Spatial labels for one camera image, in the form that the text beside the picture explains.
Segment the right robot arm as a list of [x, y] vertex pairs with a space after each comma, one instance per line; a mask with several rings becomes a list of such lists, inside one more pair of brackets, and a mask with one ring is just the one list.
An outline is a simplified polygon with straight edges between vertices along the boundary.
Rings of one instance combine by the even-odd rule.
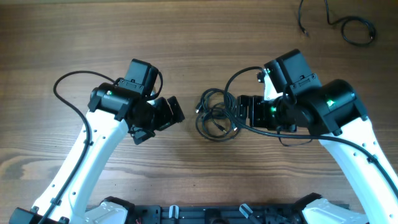
[[277, 138], [318, 140], [340, 166], [363, 213], [309, 194], [291, 208], [293, 223], [396, 223], [397, 174], [384, 155], [368, 112], [354, 88], [344, 80], [322, 85], [295, 49], [258, 68], [261, 96], [242, 95], [234, 116], [248, 130]]

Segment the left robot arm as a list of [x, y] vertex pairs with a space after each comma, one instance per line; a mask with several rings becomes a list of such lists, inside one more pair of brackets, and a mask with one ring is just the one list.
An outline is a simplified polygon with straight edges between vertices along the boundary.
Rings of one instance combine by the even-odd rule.
[[83, 127], [60, 170], [30, 210], [14, 210], [10, 223], [130, 223], [135, 206], [123, 199], [107, 197], [91, 210], [86, 207], [127, 134], [140, 144], [184, 120], [176, 97], [165, 99], [154, 90], [161, 79], [156, 67], [133, 59], [125, 77], [94, 88], [87, 114], [76, 111]]

